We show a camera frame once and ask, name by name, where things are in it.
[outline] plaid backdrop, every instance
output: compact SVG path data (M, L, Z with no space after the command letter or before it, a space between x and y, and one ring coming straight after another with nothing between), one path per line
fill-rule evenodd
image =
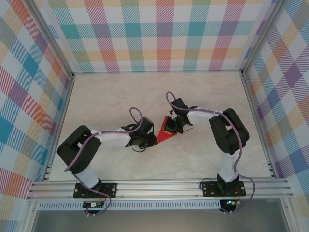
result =
M36 0L72 69L86 73L238 70L266 2Z
M290 0L248 81L279 176L309 231L309 1Z
M14 232L50 150L69 79L21 0L0 2L0 231Z

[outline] red triangle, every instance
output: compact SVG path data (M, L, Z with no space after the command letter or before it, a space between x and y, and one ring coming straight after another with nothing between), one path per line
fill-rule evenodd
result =
M158 134L158 143L160 143L164 140L167 140L167 139L176 135L176 134L167 134L163 131L164 125L165 125L167 119L168 119L168 117L165 116L164 121L163 121L162 126L161 126L161 129L160 129L159 134Z

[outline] black cable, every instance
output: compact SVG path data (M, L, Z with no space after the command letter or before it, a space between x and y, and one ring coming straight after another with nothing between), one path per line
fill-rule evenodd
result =
M190 129L183 131L183 132L189 131L189 130L193 129L193 127L194 127L193 125L190 125L190 124L188 124L188 126L192 126L192 127Z
M137 150L134 150L133 146L131 148L132 148L133 151L138 152L138 153L142 153L146 150L146 148L144 148L144 150L142 150L142 151L137 151Z
M204 181L204 180L210 180L211 182L212 182L212 179L209 179L209 178L205 178L205 179L203 179L200 183L199 183L199 188L201 189L201 190L203 190L203 188L202 188L202 182Z

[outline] aluminum rail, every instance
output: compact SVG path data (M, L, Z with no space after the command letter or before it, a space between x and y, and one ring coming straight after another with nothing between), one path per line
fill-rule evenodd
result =
M230 197L203 197L199 188L200 179L184 180L120 180L103 181L116 182L117 200L189 200L189 199L229 199ZM253 185L251 181L241 179L244 182L247 199L251 196ZM253 198L290 198L293 196L286 179L254 178L256 192ZM29 201L80 201L73 198L76 181L45 181L33 182L30 189Z

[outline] purple cable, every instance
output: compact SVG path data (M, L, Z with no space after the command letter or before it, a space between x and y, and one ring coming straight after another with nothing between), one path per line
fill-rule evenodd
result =
M247 176L244 176L244 175L239 174L239 173L237 172L237 170L236 170L236 166L237 166L237 164L238 164L238 162L239 162L239 160L240 160L240 158L241 158L241 155L242 155L242 142L241 142L241 138L240 138L240 135L239 135L239 133L238 133L236 127L234 126L234 124L231 122L231 120L230 120L227 116L225 116L224 114L222 114L222 113L220 113L220 112L218 112L218 111L204 110L204 109L183 109L183 108L179 108L179 107L173 105L173 104L169 101L169 98L168 98L168 95L169 95L169 94L171 94L171 95L173 96L174 99L176 99L176 98L175 98L175 95L174 95L172 92L169 91L169 92L166 93L166 100L167 100L168 103L171 105L171 107L173 107L173 108L175 108L175 109L177 109L177 110L184 110L184 111L202 111L202 112L217 114L217 115L222 116L226 121L228 121L228 123L229 123L230 126L232 127L233 131L235 132L235 134L236 134L236 136L237 136L238 142L239 142L239 155L238 155L238 158L237 158L236 161L235 161L234 172L236 172L241 178L245 178L245 179L250 180L250 181L252 182L252 184L253 184L253 191L252 191L252 194L251 194L250 198L248 199L248 201L246 202L246 204L245 204L243 207L241 207L241 208L239 208L239 209L236 209L235 211L239 211L240 209L244 208L244 207L251 201L251 199L253 198L253 196L254 196L254 194L255 194L255 182L254 182L253 179L251 179L250 177L247 177Z
M133 114L132 114L132 110L137 110L138 112L139 112L139 114L140 114L140 123L139 123L139 125L134 129L134 130L129 130L129 131L117 131L117 130L104 130L104 131L99 131L99 132L97 132L97 133L94 133L94 134L92 134L92 135L90 135L86 140L85 140L85 142L83 143L83 145L82 145L82 147L79 149L79 151L77 152L77 154L76 154L76 156L75 156L75 158L72 160L72 162L67 166L67 168L64 170L65 172L67 172L68 170L70 170L70 168L74 165L74 163L77 161L77 159L79 158L79 156L81 155L81 152L82 152L82 150L84 149L84 147L86 146L86 144L89 142L89 140L90 139L92 139L93 137L95 137L95 136L97 136L97 135L99 135L99 134L104 134L104 133L109 133L109 132L114 132L114 133L118 133L118 134L128 134L128 133L132 133L132 132L135 132L135 131L137 131L140 127L141 127L141 125L142 125L142 123L143 123L143 114L141 113L141 111L138 109L138 108L136 108L136 107L131 107L130 108L130 115L132 116L132 118L133 118L133 120L137 123L137 121L136 121L136 119L134 118L134 116L133 116ZM105 193L103 193L103 192L99 192L99 191L96 191L96 190L93 190L93 189L91 189L91 188L89 188L88 186L86 186L78 177L77 177L77 175L75 175L75 174L73 174L73 176L77 179L77 180L79 180L80 181L80 183L81 183L81 185L84 187L84 188L86 188L87 190L89 190L89 191L91 191L91 192L94 192L94 193L97 193L97 194L100 194L100 195L102 195L102 196L104 196L104 197L107 197L110 201L109 201L109 203L108 203L108 205L104 208L104 209L102 209L102 210L100 210L97 214L90 214L89 212L88 212L88 208L86 209L86 212L88 213L88 215L91 215L91 216L95 216L95 215L100 215L100 214L102 214L103 212L105 212L110 206L111 206L111 203L112 203L112 200L111 200L111 197L109 196L109 195L107 195L107 194L105 194Z

